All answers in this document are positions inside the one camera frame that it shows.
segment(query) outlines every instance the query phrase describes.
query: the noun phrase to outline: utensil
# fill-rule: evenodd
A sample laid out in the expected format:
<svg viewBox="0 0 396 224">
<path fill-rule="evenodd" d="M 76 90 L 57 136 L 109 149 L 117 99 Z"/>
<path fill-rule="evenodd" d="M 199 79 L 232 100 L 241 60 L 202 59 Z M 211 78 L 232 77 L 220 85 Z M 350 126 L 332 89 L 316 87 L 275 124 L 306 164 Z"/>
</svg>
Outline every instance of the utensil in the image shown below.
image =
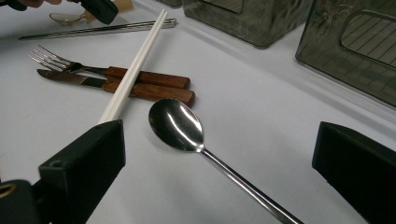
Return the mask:
<svg viewBox="0 0 396 224">
<path fill-rule="evenodd" d="M 37 72 L 40 76 L 50 80 L 100 88 L 108 92 L 115 92 L 121 82 L 120 79 L 116 78 L 102 79 L 97 77 L 81 76 L 72 73 L 53 72 L 43 69 L 37 69 Z M 165 98 L 175 98 L 189 106 L 192 106 L 195 99 L 195 93 L 193 91 L 150 85 L 141 82 L 136 82 L 134 84 L 134 87 L 132 88 L 129 95 L 150 101 L 158 101 Z"/>
<path fill-rule="evenodd" d="M 84 36 L 84 35 L 107 35 L 107 34 L 115 34 L 115 33 L 133 32 L 133 31 L 145 31 L 145 30 L 150 30 L 153 24 L 154 21 L 143 21 L 143 22 L 130 23 L 125 25 L 105 26 L 101 28 L 82 29 L 82 30 L 74 30 L 74 31 L 40 34 L 40 35 L 24 35 L 18 39 L 19 40 L 52 39 L 52 38 L 74 37 L 74 36 Z M 176 24 L 177 24 L 176 19 L 168 19 L 164 21 L 163 28 L 174 28 Z"/>
<path fill-rule="evenodd" d="M 131 66 L 128 68 L 120 86 L 117 88 L 113 97 L 111 98 L 110 103 L 108 104 L 105 112 L 102 117 L 99 119 L 99 123 L 108 122 L 117 118 L 125 105 L 128 94 L 131 92 L 132 87 L 134 86 L 134 82 L 139 75 L 140 69 L 143 66 L 144 61 L 147 59 L 149 55 L 149 51 L 154 45 L 154 41 L 158 36 L 158 33 L 163 27 L 163 22 L 167 16 L 167 12 L 163 9 L 160 13 L 160 16 L 155 21 L 152 29 L 150 30 L 148 37 L 146 38 L 143 46 L 137 52 L 136 57 L 134 58 Z"/>
<path fill-rule="evenodd" d="M 81 21 L 82 19 L 85 19 L 85 13 L 82 13 L 81 15 L 72 15 L 72 14 L 63 14 L 63 13 L 50 13 L 49 17 L 53 21 L 57 21 L 62 25 L 70 25 L 73 24 L 77 21 Z"/>
<path fill-rule="evenodd" d="M 261 206 L 285 224 L 302 224 L 274 200 L 250 184 L 225 162 L 221 161 L 204 146 L 202 125 L 193 112 L 176 99 L 163 99 L 155 103 L 148 113 L 151 129 L 170 147 L 185 151 L 199 152 L 220 169 L 236 185 L 252 196 Z"/>
<path fill-rule="evenodd" d="M 29 57 L 40 63 L 44 67 L 51 71 L 74 73 L 77 71 L 86 71 L 95 73 L 105 77 L 114 77 L 122 79 L 127 71 L 125 68 L 113 67 L 98 68 L 89 67 L 81 63 L 72 62 L 65 58 L 56 55 L 49 50 L 39 45 L 38 49 L 35 49 Z M 172 87 L 177 89 L 187 89 L 190 86 L 190 79 L 188 77 L 170 76 L 159 73 L 150 73 L 141 71 L 136 82 L 146 83 L 151 85 Z"/>
</svg>

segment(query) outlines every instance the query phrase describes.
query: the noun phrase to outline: fork tines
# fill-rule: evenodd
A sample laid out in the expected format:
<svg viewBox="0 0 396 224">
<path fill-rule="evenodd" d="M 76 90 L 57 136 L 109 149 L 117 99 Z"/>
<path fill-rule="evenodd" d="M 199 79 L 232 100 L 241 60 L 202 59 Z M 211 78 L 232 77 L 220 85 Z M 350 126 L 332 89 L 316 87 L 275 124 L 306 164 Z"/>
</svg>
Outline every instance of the fork tines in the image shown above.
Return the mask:
<svg viewBox="0 0 396 224">
<path fill-rule="evenodd" d="M 71 62 L 38 45 L 29 57 L 52 71 L 62 72 Z"/>
</svg>

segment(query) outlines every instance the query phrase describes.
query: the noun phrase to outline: white tablecloth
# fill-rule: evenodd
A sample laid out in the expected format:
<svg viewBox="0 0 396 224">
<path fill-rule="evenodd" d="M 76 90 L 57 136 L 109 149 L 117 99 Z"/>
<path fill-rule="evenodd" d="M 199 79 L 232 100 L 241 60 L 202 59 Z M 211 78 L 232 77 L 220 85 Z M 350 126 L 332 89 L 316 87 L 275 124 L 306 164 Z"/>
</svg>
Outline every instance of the white tablecloth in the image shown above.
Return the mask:
<svg viewBox="0 0 396 224">
<path fill-rule="evenodd" d="M 395 149 L 396 112 L 297 64 L 303 26 L 255 49 L 151 0 L 134 1 L 111 25 L 155 21 L 163 8 L 178 25 L 161 30 L 143 70 L 191 78 L 207 148 L 304 223 L 365 223 L 311 166 L 318 126 L 344 125 Z M 29 52 L 42 45 L 87 65 L 128 67 L 149 33 L 18 40 L 103 26 L 61 26 L 51 12 L 83 8 L 66 1 L 24 12 L 0 8 L 2 181 L 34 184 L 37 167 L 96 125 L 112 97 L 44 79 Z M 89 223 L 278 223 L 199 154 L 159 140 L 148 123 L 152 104 L 131 98 L 120 115 L 127 164 Z"/>
</svg>

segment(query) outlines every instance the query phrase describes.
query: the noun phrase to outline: metal spoon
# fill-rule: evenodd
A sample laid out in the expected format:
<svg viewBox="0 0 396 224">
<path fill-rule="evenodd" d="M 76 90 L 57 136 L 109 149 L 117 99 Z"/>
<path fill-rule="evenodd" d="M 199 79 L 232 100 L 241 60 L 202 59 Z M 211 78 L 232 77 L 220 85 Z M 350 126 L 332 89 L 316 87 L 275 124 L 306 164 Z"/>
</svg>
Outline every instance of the metal spoon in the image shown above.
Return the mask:
<svg viewBox="0 0 396 224">
<path fill-rule="evenodd" d="M 199 152 L 220 169 L 236 185 L 252 196 L 261 206 L 284 224 L 303 224 L 297 217 L 250 184 L 204 146 L 204 133 L 198 118 L 179 100 L 163 99 L 148 113 L 151 129 L 167 145 L 186 152 Z"/>
<path fill-rule="evenodd" d="M 63 14 L 63 13 L 50 13 L 49 17 L 54 21 L 59 22 L 62 25 L 71 25 L 77 21 L 85 19 L 85 13 L 81 15 L 70 15 L 70 14 Z"/>
</svg>

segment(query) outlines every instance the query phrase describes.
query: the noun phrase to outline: gray plastic basket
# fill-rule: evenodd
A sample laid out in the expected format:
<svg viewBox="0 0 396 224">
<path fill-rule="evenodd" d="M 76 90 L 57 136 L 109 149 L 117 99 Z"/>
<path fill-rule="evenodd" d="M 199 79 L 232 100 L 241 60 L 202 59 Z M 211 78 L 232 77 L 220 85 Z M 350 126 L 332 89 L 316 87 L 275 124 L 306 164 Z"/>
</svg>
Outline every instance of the gray plastic basket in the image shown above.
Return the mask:
<svg viewBox="0 0 396 224">
<path fill-rule="evenodd" d="M 259 49 L 305 22 L 312 0 L 183 0 L 187 17 Z"/>
<path fill-rule="evenodd" d="M 396 108 L 396 1 L 316 0 L 296 58 Z"/>
</svg>

